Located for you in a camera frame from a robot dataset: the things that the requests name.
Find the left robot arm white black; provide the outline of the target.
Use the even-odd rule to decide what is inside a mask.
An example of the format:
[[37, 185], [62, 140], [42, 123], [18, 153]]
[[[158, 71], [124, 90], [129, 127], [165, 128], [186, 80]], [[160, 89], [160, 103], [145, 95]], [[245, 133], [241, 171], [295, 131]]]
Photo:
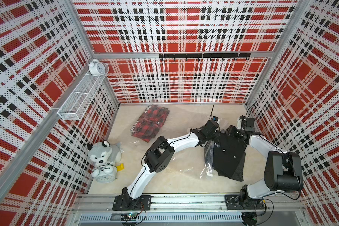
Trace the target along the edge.
[[214, 116], [200, 128], [191, 129], [186, 135], [170, 139], [160, 136], [144, 154], [140, 173], [128, 187], [122, 189], [121, 196], [125, 205], [129, 207], [139, 199], [150, 180], [168, 166], [174, 154], [202, 146], [213, 141], [218, 134], [218, 117]]

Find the clear plastic vacuum bag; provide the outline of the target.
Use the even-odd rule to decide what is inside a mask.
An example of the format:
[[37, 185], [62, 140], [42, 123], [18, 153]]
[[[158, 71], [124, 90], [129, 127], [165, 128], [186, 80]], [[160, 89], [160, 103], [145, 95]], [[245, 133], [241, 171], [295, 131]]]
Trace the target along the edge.
[[163, 171], [169, 165], [174, 154], [188, 148], [204, 146], [208, 142], [215, 141], [219, 137], [219, 134], [221, 132], [219, 126], [217, 130], [218, 133], [213, 140], [208, 141], [206, 143], [199, 143], [199, 139], [196, 135], [196, 129], [199, 128], [191, 129], [189, 133], [176, 138], [166, 139], [164, 136], [158, 137], [158, 139], [152, 143], [152, 145], [149, 147], [149, 149], [142, 157], [141, 160], [142, 169], [140, 173], [137, 175], [135, 181], [144, 179], [145, 175], [159, 173]]

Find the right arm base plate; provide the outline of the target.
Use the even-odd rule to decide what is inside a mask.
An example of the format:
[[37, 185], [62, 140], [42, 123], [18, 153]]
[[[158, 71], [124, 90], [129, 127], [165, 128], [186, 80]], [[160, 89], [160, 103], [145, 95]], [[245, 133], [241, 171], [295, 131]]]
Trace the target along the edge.
[[262, 200], [243, 198], [239, 194], [225, 195], [225, 204], [228, 210], [264, 210]]

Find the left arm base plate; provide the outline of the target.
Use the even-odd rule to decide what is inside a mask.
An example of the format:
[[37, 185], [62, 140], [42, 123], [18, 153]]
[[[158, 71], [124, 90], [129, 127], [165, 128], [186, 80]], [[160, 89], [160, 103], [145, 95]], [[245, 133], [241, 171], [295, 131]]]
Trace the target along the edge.
[[115, 197], [114, 204], [112, 207], [113, 211], [148, 211], [151, 207], [151, 195], [142, 195], [137, 199], [131, 199], [118, 195]]

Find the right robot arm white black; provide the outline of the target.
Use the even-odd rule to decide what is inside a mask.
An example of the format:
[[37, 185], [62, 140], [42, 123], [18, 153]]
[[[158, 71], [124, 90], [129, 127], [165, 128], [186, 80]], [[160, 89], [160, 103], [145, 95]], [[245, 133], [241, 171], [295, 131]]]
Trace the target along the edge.
[[229, 129], [231, 136], [237, 138], [246, 146], [256, 149], [265, 159], [263, 179], [256, 183], [245, 185], [240, 190], [239, 200], [242, 203], [254, 203], [267, 196], [297, 192], [300, 198], [304, 186], [300, 156], [287, 152], [270, 142], [263, 134], [256, 132], [254, 119], [241, 115], [236, 127]]

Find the red black plaid shirt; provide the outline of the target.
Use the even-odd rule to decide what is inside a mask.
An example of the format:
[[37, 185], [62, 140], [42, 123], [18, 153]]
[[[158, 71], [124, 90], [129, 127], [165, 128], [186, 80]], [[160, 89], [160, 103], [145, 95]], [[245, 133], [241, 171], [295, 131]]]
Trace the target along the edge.
[[169, 113], [168, 108], [159, 105], [148, 106], [130, 129], [131, 135], [149, 143], [163, 127]]

